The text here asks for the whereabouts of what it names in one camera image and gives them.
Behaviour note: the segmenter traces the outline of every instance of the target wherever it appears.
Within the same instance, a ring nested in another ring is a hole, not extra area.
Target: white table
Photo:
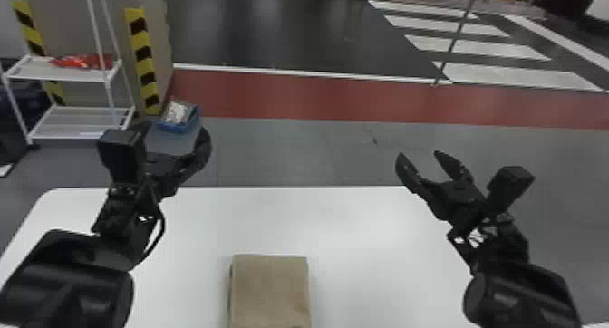
[[[0,284],[47,230],[89,232],[105,192],[43,195],[0,258]],[[226,327],[235,253],[306,256],[313,327],[474,327],[450,226],[406,188],[181,188],[162,209],[167,233],[132,272],[127,327]]]

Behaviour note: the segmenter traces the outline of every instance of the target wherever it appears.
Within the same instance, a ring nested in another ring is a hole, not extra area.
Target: beige towel
[[[310,328],[309,267],[298,256],[235,255],[230,328]]]

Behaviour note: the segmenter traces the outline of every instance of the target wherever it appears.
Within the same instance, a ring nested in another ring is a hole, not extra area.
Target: striped warning pillar
[[[19,21],[19,24],[21,24],[21,30],[24,33],[24,38],[27,42],[27,46],[30,48],[30,52],[37,56],[46,56],[43,37],[40,35],[40,32],[36,30],[30,4],[26,0],[13,0],[12,4],[14,12],[17,15],[17,20]],[[58,82],[44,81],[43,87],[56,105],[65,105],[65,93]]]
[[[152,59],[150,35],[144,9],[126,8],[125,21],[130,29],[131,48],[135,54],[136,72],[140,80],[140,96],[148,115],[160,113],[160,96]]]

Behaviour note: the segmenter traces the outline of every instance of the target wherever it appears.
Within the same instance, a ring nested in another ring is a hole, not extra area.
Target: concrete floor
[[[424,176],[443,180],[431,154],[444,150],[466,163],[481,187],[501,166],[522,165],[536,182],[511,213],[530,239],[533,261],[566,278],[586,323],[609,321],[609,132],[220,118],[203,124],[214,153],[187,186],[399,185],[393,162],[400,151]],[[150,150],[188,146],[167,134],[149,140]],[[0,179],[0,251],[45,191],[109,182],[93,142],[44,142]]]

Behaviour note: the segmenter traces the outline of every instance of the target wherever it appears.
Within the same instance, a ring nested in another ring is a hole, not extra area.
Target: white line
[[[0,177],[5,177],[13,168],[13,164],[0,166]]]
[[[423,51],[446,52],[449,49],[449,38],[415,36],[406,34],[406,38],[414,46]],[[453,49],[455,53],[468,53],[486,56],[527,58],[533,60],[550,61],[550,58],[535,51],[526,45],[508,43],[490,43],[480,41],[458,40]]]
[[[379,2],[371,0],[370,4],[377,9],[392,10],[392,11],[403,11],[412,12],[415,14],[437,14],[437,15],[449,15],[452,17],[463,17],[465,11],[458,9],[450,9],[436,6],[416,5],[416,4],[400,4],[393,2]],[[475,14],[469,14],[468,19],[478,19]]]
[[[504,17],[536,34],[539,34],[542,37],[545,37],[546,39],[549,39],[557,45],[564,47],[568,51],[585,58],[590,63],[596,64],[609,71],[609,58],[601,55],[600,53],[590,50],[580,43],[576,43],[561,34],[548,30],[542,25],[529,21],[521,15],[504,15]]]
[[[601,322],[601,323],[586,324],[584,326],[584,328],[609,328],[609,321]]]
[[[267,68],[243,68],[223,65],[205,65],[174,63],[174,69],[196,70],[204,72],[243,72],[243,73],[264,73],[270,75],[299,76],[299,77],[324,77],[334,79],[349,79],[363,81],[385,81],[385,82],[413,82],[413,83],[432,83],[434,79],[422,77],[401,77],[401,76],[381,76],[381,75],[362,75],[338,72],[306,72],[299,70],[279,70]],[[451,84],[448,80],[440,80],[442,84]]]
[[[448,63],[444,74],[453,82],[513,85],[601,92],[602,89],[573,72]]]
[[[414,29],[455,32],[459,27],[459,22],[433,21],[430,19],[403,17],[398,15],[385,15],[385,18],[387,18],[389,23],[393,26],[411,27]],[[497,29],[497,27],[484,24],[465,24],[463,26],[463,33],[509,37],[509,34]]]

